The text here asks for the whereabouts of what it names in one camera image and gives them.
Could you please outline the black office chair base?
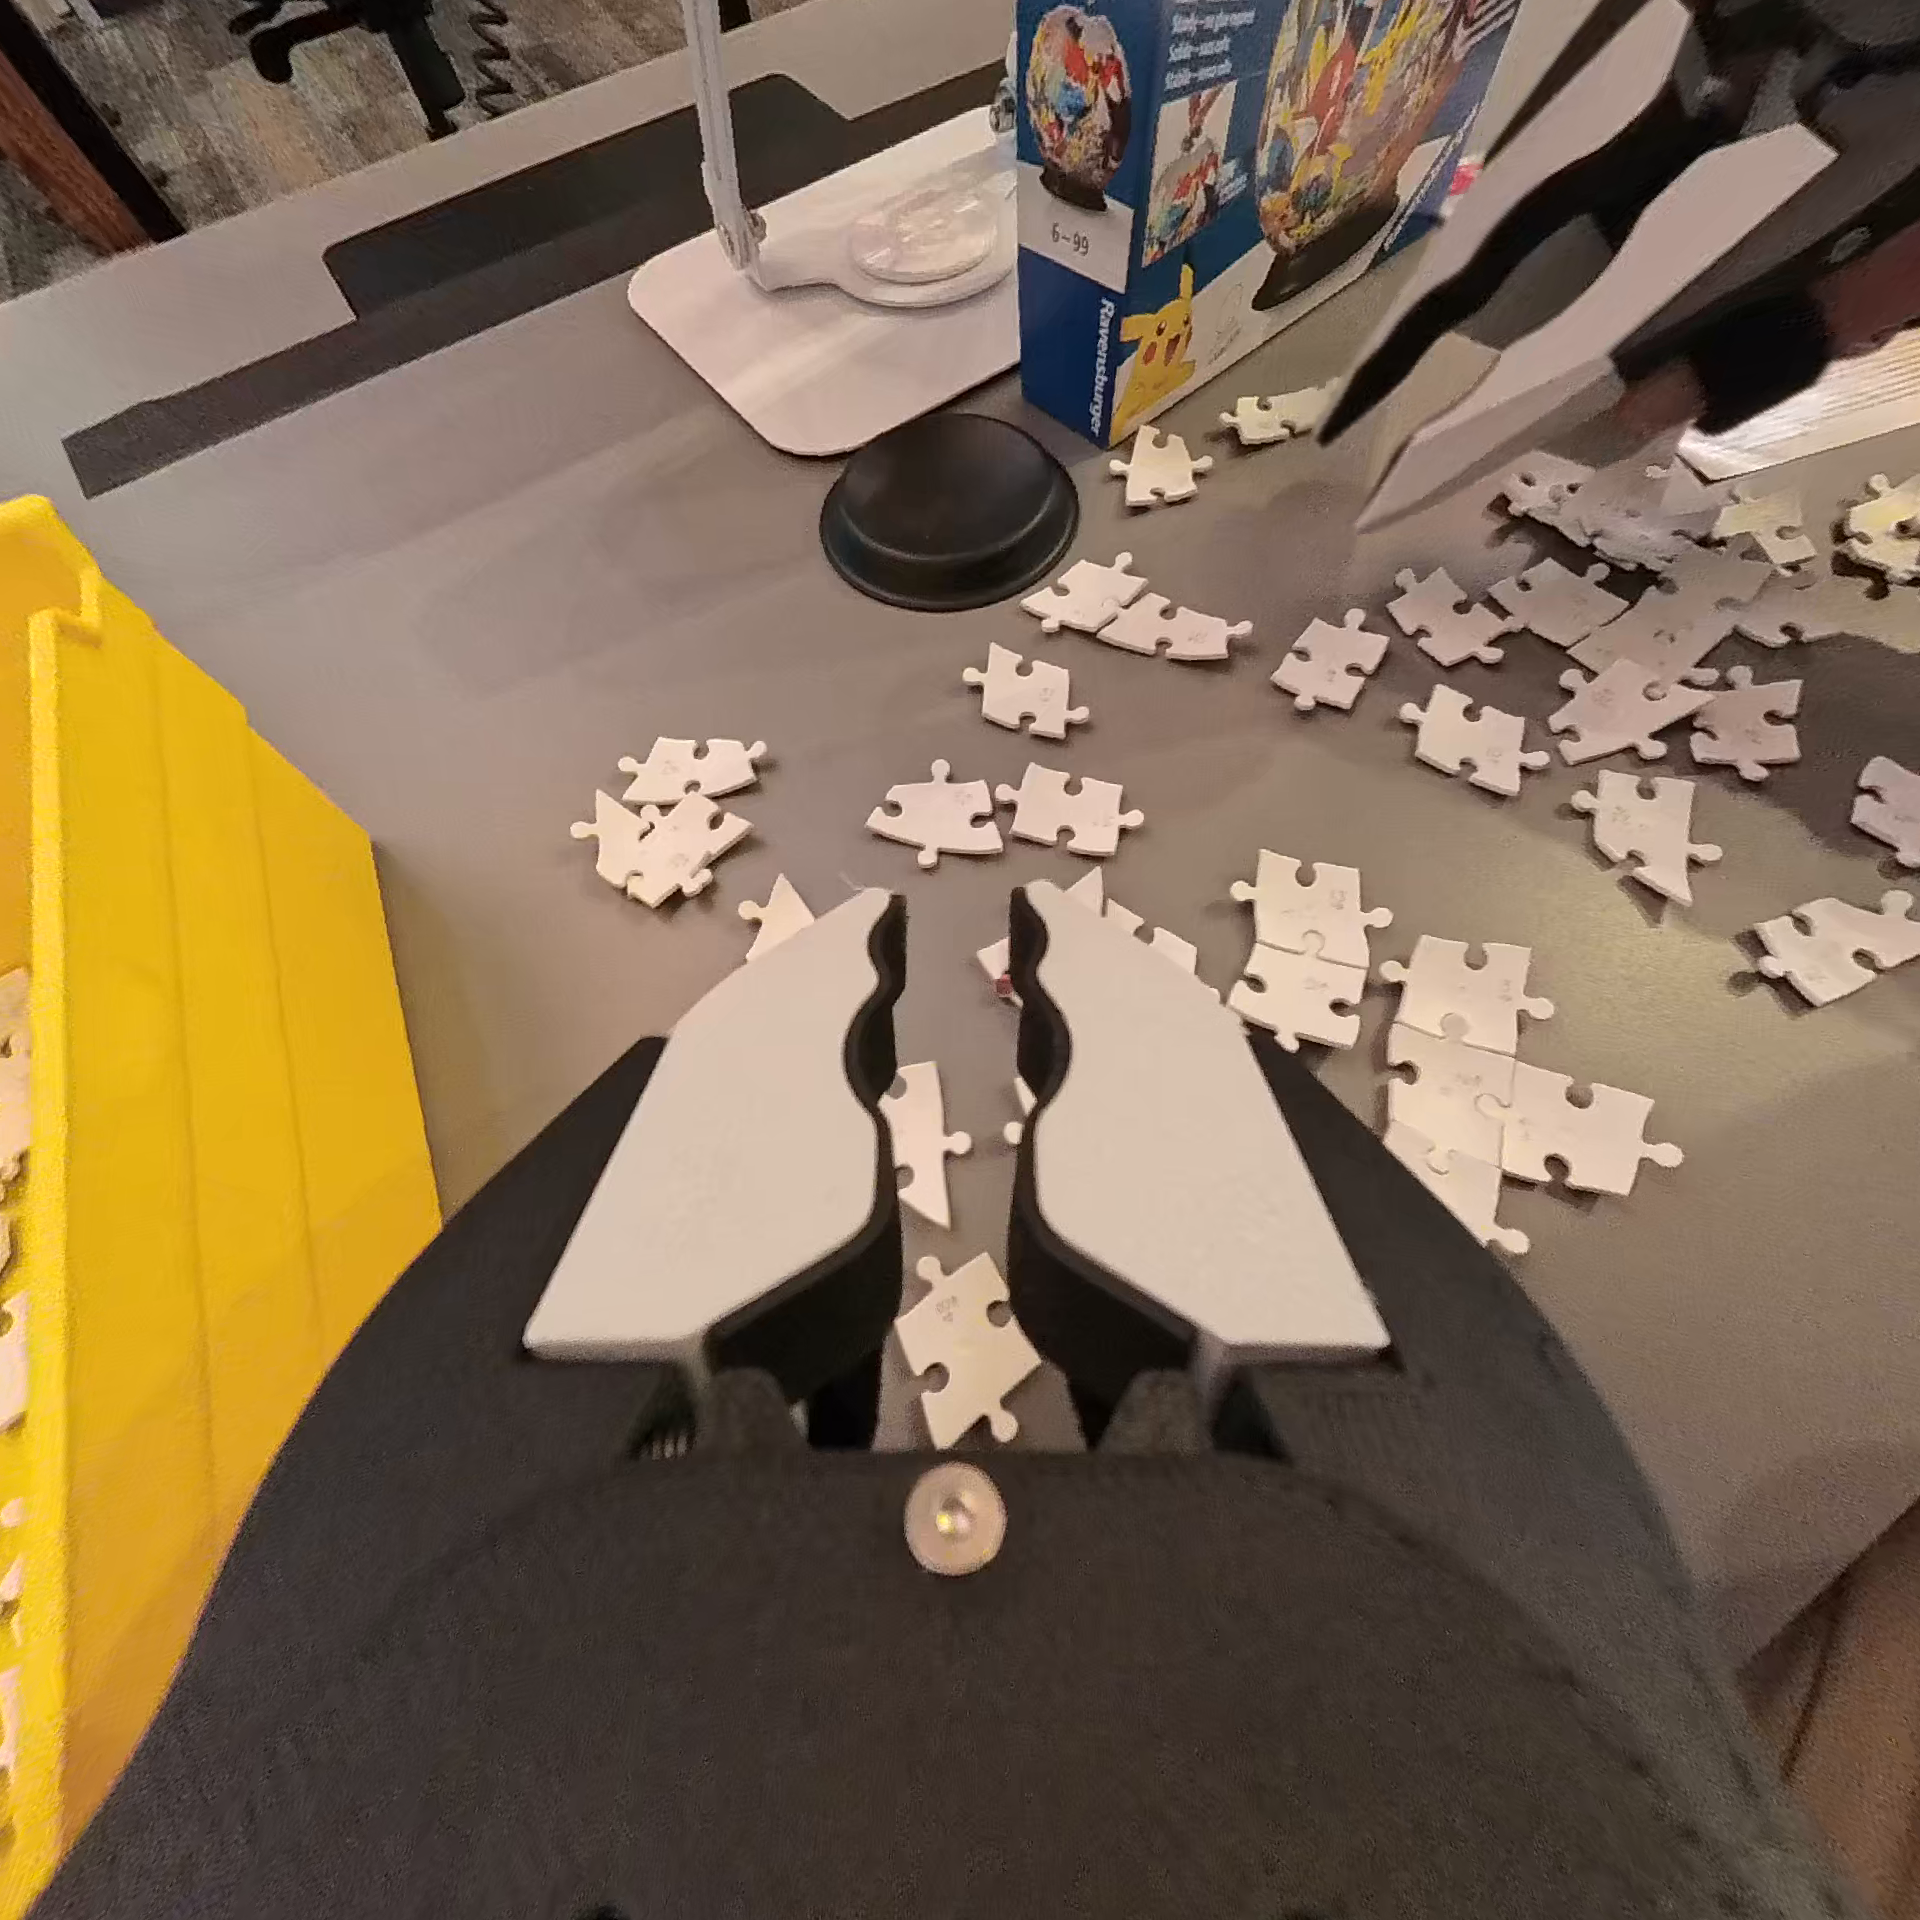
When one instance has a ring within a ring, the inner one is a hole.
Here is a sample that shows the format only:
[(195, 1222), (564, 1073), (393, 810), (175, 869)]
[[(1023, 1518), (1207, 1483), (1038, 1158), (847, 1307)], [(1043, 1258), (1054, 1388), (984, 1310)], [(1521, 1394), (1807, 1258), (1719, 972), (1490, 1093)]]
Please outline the black office chair base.
[(227, 27), (244, 40), (265, 84), (293, 84), (293, 52), (334, 34), (370, 34), (389, 45), (426, 120), (431, 138), (454, 130), (462, 106), (483, 120), (517, 109), (513, 40), (505, 2), (454, 2), (468, 30), (471, 75), (433, 27), (436, 2), (241, 2)]

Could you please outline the khaki pants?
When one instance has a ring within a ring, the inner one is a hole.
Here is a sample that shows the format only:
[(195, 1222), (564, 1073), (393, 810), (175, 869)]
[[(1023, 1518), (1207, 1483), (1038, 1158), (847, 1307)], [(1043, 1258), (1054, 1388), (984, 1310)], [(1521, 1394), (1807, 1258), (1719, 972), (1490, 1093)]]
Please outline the khaki pants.
[(1880, 1917), (1916, 1917), (1916, 1507), (1744, 1667), (1780, 1777)]

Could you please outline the round black puzzle stand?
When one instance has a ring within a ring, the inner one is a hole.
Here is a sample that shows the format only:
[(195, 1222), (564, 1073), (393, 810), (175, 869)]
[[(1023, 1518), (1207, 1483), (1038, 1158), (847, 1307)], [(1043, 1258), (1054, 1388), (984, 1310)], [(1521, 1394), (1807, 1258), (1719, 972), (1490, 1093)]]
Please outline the round black puzzle stand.
[(1038, 586), (1076, 525), (1072, 474), (1032, 431), (925, 414), (852, 453), (822, 505), (822, 553), (872, 601), (964, 613)]

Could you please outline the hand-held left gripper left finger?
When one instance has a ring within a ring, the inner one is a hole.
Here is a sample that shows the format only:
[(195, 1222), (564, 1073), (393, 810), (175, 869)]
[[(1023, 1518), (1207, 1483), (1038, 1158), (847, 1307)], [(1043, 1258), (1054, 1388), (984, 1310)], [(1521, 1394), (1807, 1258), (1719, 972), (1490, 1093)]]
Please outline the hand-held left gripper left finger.
[(522, 1325), (540, 1364), (756, 1371), (869, 1453), (905, 1292), (894, 1125), (909, 899), (861, 888), (724, 975), (658, 1056)]

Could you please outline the clear round plastic disc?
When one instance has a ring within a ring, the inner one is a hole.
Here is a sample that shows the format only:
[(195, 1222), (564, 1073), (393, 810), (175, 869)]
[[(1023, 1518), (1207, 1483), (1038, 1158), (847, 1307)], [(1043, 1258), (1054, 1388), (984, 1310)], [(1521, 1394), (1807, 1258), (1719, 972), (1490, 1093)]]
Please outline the clear round plastic disc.
[(880, 313), (946, 307), (999, 288), (1017, 268), (1017, 174), (941, 177), (861, 210), (840, 288)]

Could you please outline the brown wooden furniture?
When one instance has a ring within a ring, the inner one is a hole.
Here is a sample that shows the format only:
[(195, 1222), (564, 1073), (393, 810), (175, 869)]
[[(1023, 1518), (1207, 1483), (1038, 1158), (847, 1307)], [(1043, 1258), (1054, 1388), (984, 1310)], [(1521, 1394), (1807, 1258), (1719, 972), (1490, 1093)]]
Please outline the brown wooden furniture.
[(94, 252), (134, 252), (183, 232), (162, 188), (14, 2), (5, 2), (5, 158)]

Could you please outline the joined puzzle ball section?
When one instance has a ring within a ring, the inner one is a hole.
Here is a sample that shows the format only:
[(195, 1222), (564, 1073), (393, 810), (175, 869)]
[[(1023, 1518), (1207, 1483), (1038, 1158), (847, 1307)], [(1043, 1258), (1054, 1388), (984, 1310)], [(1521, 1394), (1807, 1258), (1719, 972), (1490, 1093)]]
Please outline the joined puzzle ball section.
[(1408, 957), (1373, 958), (1394, 916), (1360, 869), (1281, 850), (1259, 850), (1229, 897), (1255, 923), (1229, 1009), (1283, 1049), (1352, 1049), (1368, 989), (1389, 989), (1381, 1145), (1480, 1246), (1530, 1250), (1499, 1219), (1507, 1184), (1629, 1196), (1647, 1168), (1684, 1162), (1652, 1142), (1648, 1095), (1521, 1056), (1524, 1022), (1556, 1014), (1530, 987), (1530, 947), (1419, 933)]

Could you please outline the white lamp base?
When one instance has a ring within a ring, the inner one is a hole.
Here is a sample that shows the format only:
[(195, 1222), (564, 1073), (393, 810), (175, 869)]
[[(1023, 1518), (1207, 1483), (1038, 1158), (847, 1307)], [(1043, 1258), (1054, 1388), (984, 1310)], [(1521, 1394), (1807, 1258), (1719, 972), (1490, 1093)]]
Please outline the white lamp base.
[(747, 203), (718, 2), (682, 2), (710, 231), (629, 280), (645, 321), (766, 443), (802, 460), (872, 436), (1019, 360), (1017, 268), (970, 301), (880, 313), (840, 288), (852, 222), (925, 182), (1017, 174), (1005, 109), (966, 109), (880, 155)]

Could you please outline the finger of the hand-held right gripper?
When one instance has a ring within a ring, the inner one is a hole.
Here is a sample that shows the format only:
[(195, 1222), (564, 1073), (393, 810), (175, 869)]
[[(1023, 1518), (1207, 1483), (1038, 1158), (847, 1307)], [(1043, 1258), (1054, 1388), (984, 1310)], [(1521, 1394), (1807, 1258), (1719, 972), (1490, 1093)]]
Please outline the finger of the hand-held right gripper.
[(1692, 2), (1599, 2), (1475, 183), (1428, 237), (1417, 280), (1343, 375), (1318, 441), (1373, 414), (1447, 333), (1496, 337), (1564, 313), (1643, 210), (1706, 150), (1706, 52)]
[(1652, 325), (1716, 254), (1758, 232), (1836, 150), (1807, 126), (1778, 126), (1693, 158), (1629, 224), (1616, 258), (1564, 313), (1532, 326), (1381, 469), (1357, 514), (1381, 530), (1539, 431), (1578, 424), (1623, 395), (1616, 351)]

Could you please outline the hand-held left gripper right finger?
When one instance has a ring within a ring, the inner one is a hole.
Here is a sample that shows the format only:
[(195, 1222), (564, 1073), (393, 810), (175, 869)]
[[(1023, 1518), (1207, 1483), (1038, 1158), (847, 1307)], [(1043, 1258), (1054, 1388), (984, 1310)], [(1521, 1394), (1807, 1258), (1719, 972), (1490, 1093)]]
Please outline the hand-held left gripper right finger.
[(1260, 1366), (1371, 1366), (1378, 1297), (1234, 1014), (1063, 886), (1010, 897), (1017, 1075), (1013, 1312), (1086, 1447), (1145, 1379), (1214, 1424)]

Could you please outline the blue puzzle box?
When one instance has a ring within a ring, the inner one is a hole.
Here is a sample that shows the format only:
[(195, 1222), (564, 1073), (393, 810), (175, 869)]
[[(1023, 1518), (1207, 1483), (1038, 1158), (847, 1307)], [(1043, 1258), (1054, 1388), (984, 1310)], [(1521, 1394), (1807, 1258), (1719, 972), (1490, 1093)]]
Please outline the blue puzzle box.
[(1017, 2), (1019, 391), (1125, 443), (1430, 232), (1521, 2)]

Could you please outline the yellow plastic bin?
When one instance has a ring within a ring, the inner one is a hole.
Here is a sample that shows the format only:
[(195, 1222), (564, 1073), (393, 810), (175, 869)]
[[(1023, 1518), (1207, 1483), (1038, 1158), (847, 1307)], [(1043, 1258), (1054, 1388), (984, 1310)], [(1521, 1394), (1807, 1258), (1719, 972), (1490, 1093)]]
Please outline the yellow plastic bin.
[(5, 1917), (436, 1231), (370, 833), (5, 499)]

